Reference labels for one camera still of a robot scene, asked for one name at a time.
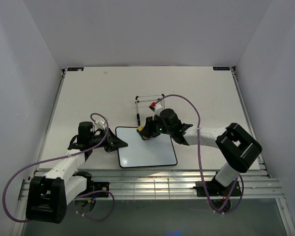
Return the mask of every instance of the black label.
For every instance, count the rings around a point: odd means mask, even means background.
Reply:
[[[227,66],[214,66],[213,70],[230,70]]]
[[[69,67],[67,71],[83,71],[84,67]]]

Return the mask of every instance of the gray floor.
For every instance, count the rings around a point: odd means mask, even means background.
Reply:
[[[104,216],[111,203],[97,201],[92,215]],[[104,222],[76,215],[69,205],[62,223],[29,222],[23,236],[284,236],[286,235],[274,199],[244,199],[229,215],[198,212],[210,210],[205,200],[117,201],[114,213]]]

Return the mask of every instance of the white table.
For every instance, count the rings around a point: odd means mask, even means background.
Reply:
[[[180,94],[198,108],[201,127],[226,127],[239,123],[248,125],[241,107],[234,79],[230,71],[213,71],[212,67],[84,67],[83,71],[67,71],[52,122],[41,155],[46,160],[66,154],[70,139],[77,134],[82,121],[90,121],[90,114],[101,113],[108,118],[114,131],[117,126],[137,126],[135,97],[151,94]],[[140,106],[142,124],[152,112],[148,103]],[[165,107],[172,108],[184,123],[197,124],[192,107],[180,98],[167,98]],[[196,146],[174,144],[178,164],[144,170],[197,170]],[[218,149],[202,146],[205,170],[219,170],[225,158]],[[41,164],[51,169],[56,164]],[[80,170],[121,170],[117,152],[96,149]],[[250,168],[258,170],[258,161]]]

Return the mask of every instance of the robotic arm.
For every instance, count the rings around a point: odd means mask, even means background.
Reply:
[[[173,109],[163,109],[155,103],[150,108],[154,116],[147,117],[145,126],[138,128],[143,140],[168,134],[178,144],[198,143],[197,128],[182,123]],[[211,192],[217,194],[227,193],[234,179],[247,172],[262,152],[261,145],[237,123],[231,123],[227,128],[200,128],[200,143],[220,149],[227,161],[210,182]]]
[[[34,177],[29,184],[29,196],[26,208],[26,218],[45,222],[60,223],[66,213],[67,205],[79,194],[94,191],[92,175],[88,172],[77,172],[78,167],[87,161],[92,150],[87,150],[98,144],[105,135],[101,120],[94,131],[92,122],[79,124],[78,135],[69,144],[66,159],[61,160],[54,168],[42,177]],[[103,147],[106,152],[127,147],[128,144],[117,138],[109,129],[106,139],[97,148]]]

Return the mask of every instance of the white wall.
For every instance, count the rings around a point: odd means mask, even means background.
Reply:
[[[265,164],[279,177],[295,224],[295,0],[273,0],[238,64]]]
[[[22,0],[0,0],[0,235],[12,221],[1,196],[13,173],[34,161],[60,81],[60,69]],[[22,179],[8,191],[15,213]]]
[[[60,68],[236,65],[271,0],[24,0]]]

